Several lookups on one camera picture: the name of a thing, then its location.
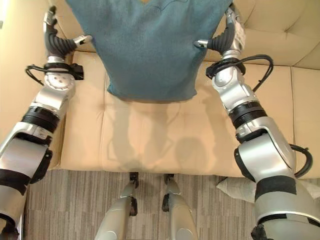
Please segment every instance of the couch backrest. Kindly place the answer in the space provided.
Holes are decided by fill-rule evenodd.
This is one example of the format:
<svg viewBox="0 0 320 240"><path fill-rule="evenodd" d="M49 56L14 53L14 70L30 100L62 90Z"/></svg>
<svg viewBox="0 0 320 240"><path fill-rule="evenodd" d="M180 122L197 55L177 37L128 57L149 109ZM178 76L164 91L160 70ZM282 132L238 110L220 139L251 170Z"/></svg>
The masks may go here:
<svg viewBox="0 0 320 240"><path fill-rule="evenodd" d="M58 24L67 38L83 34L65 0L46 1L57 6ZM246 31L243 57L268 54L276 65L320 69L320 0L234 0L234 3ZM214 35L224 29L225 18ZM80 50L95 52L92 45ZM219 58L216 52L208 51L205 60Z"/></svg>

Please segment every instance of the beige couch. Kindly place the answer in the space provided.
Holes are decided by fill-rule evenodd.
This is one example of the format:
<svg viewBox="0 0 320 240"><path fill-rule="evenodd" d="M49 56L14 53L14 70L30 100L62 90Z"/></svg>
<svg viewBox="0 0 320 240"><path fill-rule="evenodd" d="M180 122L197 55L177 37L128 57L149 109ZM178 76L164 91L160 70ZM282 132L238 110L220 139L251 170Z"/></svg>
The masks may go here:
<svg viewBox="0 0 320 240"><path fill-rule="evenodd" d="M80 35L64 0L52 2L60 34ZM235 3L246 27L243 57L268 54L277 65L257 96L289 143L310 148L314 165L305 177L319 178L320 1ZM0 30L0 141L40 89L24 68L46 61L42 20L48 6L46 0L9 2ZM216 34L223 29L224 19ZM235 129L205 76L206 67L219 60L216 53L208 52L198 71L198 94L171 104L124 101L107 93L108 74L92 46L82 47L71 60L83 65L85 80L77 81L66 120L55 133L51 169L242 176L233 157ZM251 86L267 69L262 61L254 63L246 65ZM297 162L300 168L304 156L297 154Z"/></svg>

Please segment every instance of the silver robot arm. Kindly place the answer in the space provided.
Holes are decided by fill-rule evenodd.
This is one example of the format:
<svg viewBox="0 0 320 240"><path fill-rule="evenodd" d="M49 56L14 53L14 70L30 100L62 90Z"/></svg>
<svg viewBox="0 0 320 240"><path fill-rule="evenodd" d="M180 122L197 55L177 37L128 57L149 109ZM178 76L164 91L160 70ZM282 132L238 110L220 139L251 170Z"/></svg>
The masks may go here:
<svg viewBox="0 0 320 240"><path fill-rule="evenodd" d="M0 146L0 239L19 237L17 225L24 212L27 187L45 176L53 156L49 150L53 133L75 94L75 78L83 78L82 67L68 65L64 59L92 38L57 37L55 11L51 7L43 23L48 62L44 68L31 65L26 69L35 80L31 69L45 72L43 88Z"/></svg>
<svg viewBox="0 0 320 240"><path fill-rule="evenodd" d="M245 67L239 62L245 46L240 16L233 5L225 14L225 32L194 45L222 55L206 74L236 129L240 142L234 151L236 163L244 177L256 182L257 226L251 236L254 240L319 240L320 212L295 177L293 151L254 91L245 84Z"/></svg>

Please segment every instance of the white label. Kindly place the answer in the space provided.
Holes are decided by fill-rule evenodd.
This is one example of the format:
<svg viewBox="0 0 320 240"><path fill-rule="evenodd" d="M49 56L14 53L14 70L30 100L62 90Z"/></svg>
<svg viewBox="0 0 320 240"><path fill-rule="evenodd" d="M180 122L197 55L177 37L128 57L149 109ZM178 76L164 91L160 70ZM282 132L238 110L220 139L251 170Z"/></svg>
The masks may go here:
<svg viewBox="0 0 320 240"><path fill-rule="evenodd" d="M235 22L235 39L242 45L242 50L245 49L246 34L244 28L239 22Z"/></svg>

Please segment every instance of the gray carpet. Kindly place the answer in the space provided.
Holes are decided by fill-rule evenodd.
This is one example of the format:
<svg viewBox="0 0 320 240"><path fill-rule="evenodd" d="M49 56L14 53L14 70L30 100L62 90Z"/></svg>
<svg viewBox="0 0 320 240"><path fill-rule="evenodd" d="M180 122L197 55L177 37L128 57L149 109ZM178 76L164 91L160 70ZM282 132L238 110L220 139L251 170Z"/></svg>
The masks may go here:
<svg viewBox="0 0 320 240"><path fill-rule="evenodd" d="M93 240L105 212L127 184L128 173L53 170L32 185L26 210L27 240ZM161 211L163 175L141 173L138 216L129 220L127 240L167 240L168 213ZM201 240L249 240L253 205L217 188L218 176L176 175L191 206Z"/></svg>

